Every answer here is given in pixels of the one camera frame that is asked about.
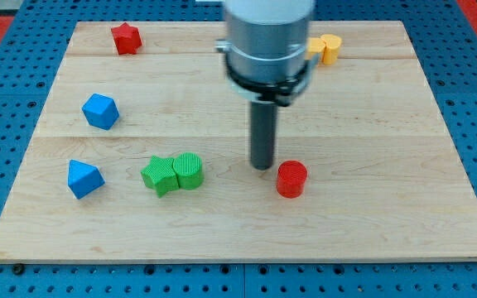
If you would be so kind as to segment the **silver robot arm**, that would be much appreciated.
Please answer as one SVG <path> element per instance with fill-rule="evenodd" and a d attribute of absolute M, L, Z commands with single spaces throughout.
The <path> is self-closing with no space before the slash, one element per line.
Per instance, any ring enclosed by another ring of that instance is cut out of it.
<path fill-rule="evenodd" d="M 314 0 L 225 0 L 226 37 L 216 42 L 226 75 L 253 103 L 287 107 L 311 80 L 306 60 Z"/>

